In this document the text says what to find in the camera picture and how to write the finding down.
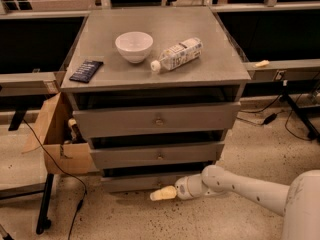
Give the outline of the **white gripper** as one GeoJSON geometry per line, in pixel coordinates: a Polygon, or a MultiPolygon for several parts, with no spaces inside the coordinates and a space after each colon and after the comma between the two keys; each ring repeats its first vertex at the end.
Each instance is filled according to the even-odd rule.
{"type": "Polygon", "coordinates": [[[174,199],[176,195],[182,200],[202,196],[213,196],[215,192],[206,186],[200,174],[189,175],[178,179],[174,186],[167,186],[150,194],[152,201],[174,199]]]}

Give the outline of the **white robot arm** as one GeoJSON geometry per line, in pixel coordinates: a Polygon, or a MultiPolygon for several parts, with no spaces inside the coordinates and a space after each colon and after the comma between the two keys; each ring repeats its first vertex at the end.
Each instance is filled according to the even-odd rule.
{"type": "Polygon", "coordinates": [[[189,200],[234,192],[284,218],[281,240],[320,240],[320,171],[311,170],[283,185],[233,174],[210,165],[150,194],[152,201],[189,200]]]}

